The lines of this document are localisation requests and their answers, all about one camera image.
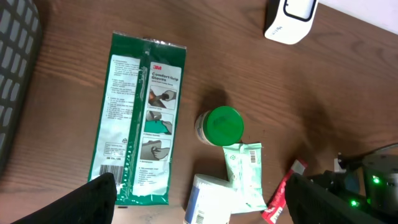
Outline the green white package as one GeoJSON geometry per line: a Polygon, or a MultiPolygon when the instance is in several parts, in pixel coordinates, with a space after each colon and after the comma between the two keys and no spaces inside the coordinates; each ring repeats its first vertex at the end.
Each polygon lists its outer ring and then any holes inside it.
{"type": "Polygon", "coordinates": [[[114,32],[88,178],[120,206],[167,205],[187,49],[114,32]]]}

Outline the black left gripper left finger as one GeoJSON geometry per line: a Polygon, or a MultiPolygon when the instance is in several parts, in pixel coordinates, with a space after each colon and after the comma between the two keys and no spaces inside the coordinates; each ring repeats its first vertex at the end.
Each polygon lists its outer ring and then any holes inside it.
{"type": "Polygon", "coordinates": [[[117,190],[106,172],[12,224],[111,224],[117,190]]]}

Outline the grey plastic basket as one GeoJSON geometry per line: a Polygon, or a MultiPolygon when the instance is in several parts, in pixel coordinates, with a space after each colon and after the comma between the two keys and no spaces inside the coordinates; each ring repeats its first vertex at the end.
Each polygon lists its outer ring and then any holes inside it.
{"type": "Polygon", "coordinates": [[[33,0],[1,1],[1,172],[4,172],[19,113],[42,42],[33,0]]]}

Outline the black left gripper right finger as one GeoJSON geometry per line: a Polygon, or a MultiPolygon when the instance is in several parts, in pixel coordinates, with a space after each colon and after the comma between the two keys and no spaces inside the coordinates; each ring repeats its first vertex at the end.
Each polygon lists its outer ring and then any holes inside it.
{"type": "Polygon", "coordinates": [[[299,174],[287,181],[285,201],[294,223],[383,224],[299,174]]]}

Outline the red stick sachet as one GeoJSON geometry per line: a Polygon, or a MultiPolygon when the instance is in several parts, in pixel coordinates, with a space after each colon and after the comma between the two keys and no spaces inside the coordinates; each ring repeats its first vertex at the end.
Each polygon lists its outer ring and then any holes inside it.
{"type": "Polygon", "coordinates": [[[307,163],[301,159],[296,159],[289,171],[284,175],[280,182],[274,196],[271,198],[271,202],[267,205],[267,209],[262,212],[262,218],[269,224],[276,224],[279,215],[282,213],[286,206],[285,201],[285,186],[290,176],[293,173],[302,175],[307,168],[307,163]]]}

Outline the white barcode scanner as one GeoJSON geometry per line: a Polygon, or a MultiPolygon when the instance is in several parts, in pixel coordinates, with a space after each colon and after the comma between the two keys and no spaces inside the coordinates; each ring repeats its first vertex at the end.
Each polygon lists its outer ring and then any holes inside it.
{"type": "Polygon", "coordinates": [[[269,0],[264,37],[282,44],[300,42],[312,28],[318,0],[269,0]]]}

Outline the green cap bottle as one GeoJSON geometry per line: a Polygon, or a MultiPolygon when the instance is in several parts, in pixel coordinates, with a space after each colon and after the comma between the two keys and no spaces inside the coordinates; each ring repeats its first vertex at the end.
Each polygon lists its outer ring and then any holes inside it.
{"type": "Polygon", "coordinates": [[[244,120],[233,107],[220,106],[199,115],[194,129],[197,138],[203,144],[230,146],[241,140],[244,120]]]}

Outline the white plastic cup container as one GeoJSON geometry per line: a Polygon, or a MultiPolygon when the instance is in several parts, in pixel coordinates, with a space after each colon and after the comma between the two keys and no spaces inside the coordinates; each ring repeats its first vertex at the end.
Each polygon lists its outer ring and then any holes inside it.
{"type": "Polygon", "coordinates": [[[195,174],[184,224],[228,224],[236,191],[226,180],[195,174]]]}

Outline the teal wet wipes pack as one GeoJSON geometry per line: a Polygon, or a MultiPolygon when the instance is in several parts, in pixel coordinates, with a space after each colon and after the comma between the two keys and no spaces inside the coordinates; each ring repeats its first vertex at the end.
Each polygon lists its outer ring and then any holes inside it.
{"type": "Polygon", "coordinates": [[[232,214],[263,211],[267,208],[262,195],[262,144],[236,143],[224,146],[226,170],[234,189],[232,214]]]}

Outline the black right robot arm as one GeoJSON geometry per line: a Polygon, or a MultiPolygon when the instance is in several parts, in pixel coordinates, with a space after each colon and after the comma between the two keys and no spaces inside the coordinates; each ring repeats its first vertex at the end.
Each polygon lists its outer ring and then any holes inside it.
{"type": "Polygon", "coordinates": [[[339,153],[333,172],[308,179],[353,208],[384,223],[397,223],[397,156],[387,153],[396,148],[395,142],[353,156],[339,153]]]}

